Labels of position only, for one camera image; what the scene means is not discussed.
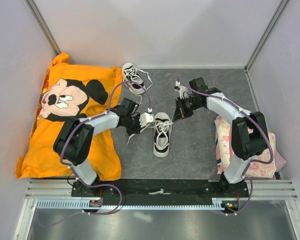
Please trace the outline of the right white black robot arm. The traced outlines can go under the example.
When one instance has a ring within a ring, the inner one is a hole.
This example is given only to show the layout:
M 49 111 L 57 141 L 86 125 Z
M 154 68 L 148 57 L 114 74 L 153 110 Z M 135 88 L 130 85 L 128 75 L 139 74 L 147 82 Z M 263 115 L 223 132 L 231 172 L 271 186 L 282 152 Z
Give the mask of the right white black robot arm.
M 179 78 L 174 90 L 179 93 L 172 120 L 179 121 L 191 117 L 194 111 L 206 108 L 222 117 L 231 126 L 232 160 L 221 174 L 219 191 L 225 197 L 232 196 L 241 186 L 244 176 L 255 158 L 265 149 L 271 149 L 264 115 L 239 107 L 229 100 L 218 88 L 209 88 L 203 78 L 195 78 L 189 83 Z

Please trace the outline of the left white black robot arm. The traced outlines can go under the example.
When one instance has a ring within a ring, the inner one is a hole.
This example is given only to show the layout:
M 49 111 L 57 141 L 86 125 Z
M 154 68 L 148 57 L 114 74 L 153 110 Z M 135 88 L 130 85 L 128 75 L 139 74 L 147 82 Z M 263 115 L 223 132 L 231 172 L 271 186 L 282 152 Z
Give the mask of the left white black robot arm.
M 64 122 L 53 144 L 53 151 L 83 183 L 82 191 L 89 197 L 96 196 L 100 191 L 100 185 L 95 181 L 98 175 L 88 160 L 93 137 L 118 127 L 124 127 L 130 137 L 139 134 L 146 125 L 142 124 L 138 108 L 138 103 L 125 97 L 120 105 L 101 114 L 86 118 L 70 117 Z

